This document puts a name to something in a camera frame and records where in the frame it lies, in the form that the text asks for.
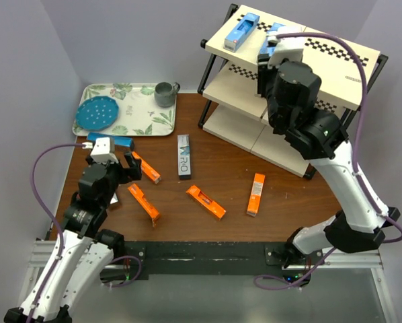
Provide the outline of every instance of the mug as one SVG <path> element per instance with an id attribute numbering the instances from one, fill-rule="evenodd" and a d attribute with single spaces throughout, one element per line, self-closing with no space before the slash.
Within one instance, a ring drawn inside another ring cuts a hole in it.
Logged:
<path id="1" fill-rule="evenodd" d="M 172 85 L 167 82 L 158 83 L 155 86 L 155 101 L 157 105 L 162 108 L 172 106 L 179 90 L 180 84 L 177 82 Z"/>

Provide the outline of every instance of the wooden table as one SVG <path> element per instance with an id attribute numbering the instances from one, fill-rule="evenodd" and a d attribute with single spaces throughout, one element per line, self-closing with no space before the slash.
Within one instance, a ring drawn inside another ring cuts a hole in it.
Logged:
<path id="1" fill-rule="evenodd" d="M 152 227 L 150 217 L 128 192 L 129 185 L 122 185 L 118 189 L 120 205 L 108 211 L 103 228 L 123 234 L 126 240 L 284 241 L 298 227 L 314 225 L 339 210 L 319 174 L 312 180 L 299 178 L 199 129 L 205 102 L 198 94 L 179 94 L 174 132 L 167 137 L 134 139 L 135 151 L 162 176 L 158 185 L 147 177 L 137 182 L 161 213 L 157 227 Z M 181 181 L 177 175 L 178 134 L 190 136 L 191 180 Z M 74 150 L 58 207 L 59 221 L 77 190 L 86 155 L 80 148 Z M 246 209 L 256 172 L 265 174 L 266 182 L 259 213 L 253 218 L 246 215 Z M 227 210 L 222 220 L 186 194 L 193 184 Z"/>

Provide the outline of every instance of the checkered pattern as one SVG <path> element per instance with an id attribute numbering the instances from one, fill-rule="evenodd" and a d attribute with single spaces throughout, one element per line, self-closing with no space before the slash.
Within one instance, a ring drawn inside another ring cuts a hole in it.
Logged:
<path id="1" fill-rule="evenodd" d="M 350 54 L 344 49 L 336 49 L 336 47 L 334 46 L 321 44 L 321 42 L 319 42 L 318 40 L 313 40 L 312 38 L 307 38 L 307 42 L 305 43 L 305 45 L 315 50 L 326 52 L 328 55 L 335 56 L 338 59 L 344 59 L 345 61 L 350 61 L 352 59 Z M 366 57 L 361 58 L 361 56 L 358 55 L 358 58 L 360 59 L 362 66 L 367 66 L 368 59 Z"/>
<path id="2" fill-rule="evenodd" d="M 236 66 L 235 64 L 232 64 L 231 67 L 229 67 L 228 69 L 229 71 L 240 74 L 241 76 L 251 79 L 252 81 L 255 81 L 257 79 L 256 73 L 248 71 L 247 69 L 242 69 L 240 66 Z"/>
<path id="3" fill-rule="evenodd" d="M 335 106 L 329 102 L 320 100 L 319 98 L 316 99 L 315 107 L 320 110 L 330 111 L 332 113 L 335 113 L 335 111 L 337 110 L 337 106 Z"/>
<path id="4" fill-rule="evenodd" d="M 240 22 L 241 19 L 242 19 L 244 16 L 245 16 L 245 15 L 240 15 L 240 18 L 238 18 L 237 21 Z M 265 22 L 258 22 L 256 26 L 257 26 L 257 29 L 258 29 L 258 30 L 263 30 L 264 32 L 269 32 L 270 29 L 271 29 L 271 27 L 272 27 L 273 25 L 267 25 Z"/>

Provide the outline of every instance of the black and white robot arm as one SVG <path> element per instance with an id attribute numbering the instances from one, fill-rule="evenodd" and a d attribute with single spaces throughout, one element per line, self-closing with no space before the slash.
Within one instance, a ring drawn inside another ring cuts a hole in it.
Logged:
<path id="1" fill-rule="evenodd" d="M 63 252 L 59 257 L 61 240 L 58 238 L 32 292 L 19 308 L 7 312 L 6 323 L 71 323 L 71 315 L 85 290 L 113 258 L 123 255 L 124 237 L 109 230 L 98 233 L 98 230 L 119 184 L 141 179 L 141 160 L 134 159 L 131 152 L 125 153 L 129 168 L 124 168 L 114 155 L 111 138 L 97 139 L 95 145 L 84 143 L 84 148 L 91 149 L 87 157 L 89 165 L 79 180 L 78 192 L 64 212 Z M 47 277 L 56 259 L 58 262 Z M 34 304 L 45 280 L 40 298 Z"/>
<path id="2" fill-rule="evenodd" d="M 400 213 L 379 199 L 359 167 L 359 173 L 354 173 L 345 128 L 334 113 L 315 107 L 321 79 L 301 62 L 304 38 L 277 38 L 289 32 L 298 30 L 281 27 L 267 35 L 268 46 L 275 51 L 258 56 L 258 94 L 267 99 L 273 132 L 284 135 L 324 177 L 341 210 L 322 223 L 297 229 L 286 243 L 284 257 L 292 262 L 331 246 L 347 253 L 377 249 L 385 239 L 382 228 L 389 226 L 386 218 L 397 220 Z M 370 204 L 357 175 L 381 213 Z"/>

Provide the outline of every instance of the polka dot plate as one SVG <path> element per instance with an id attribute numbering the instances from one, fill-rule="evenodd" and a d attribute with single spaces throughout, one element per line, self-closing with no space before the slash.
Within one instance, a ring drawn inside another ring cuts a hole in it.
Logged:
<path id="1" fill-rule="evenodd" d="M 119 106 L 115 99 L 108 96 L 96 96 L 79 106 L 75 120 L 87 131 L 100 131 L 111 126 L 118 115 Z"/>

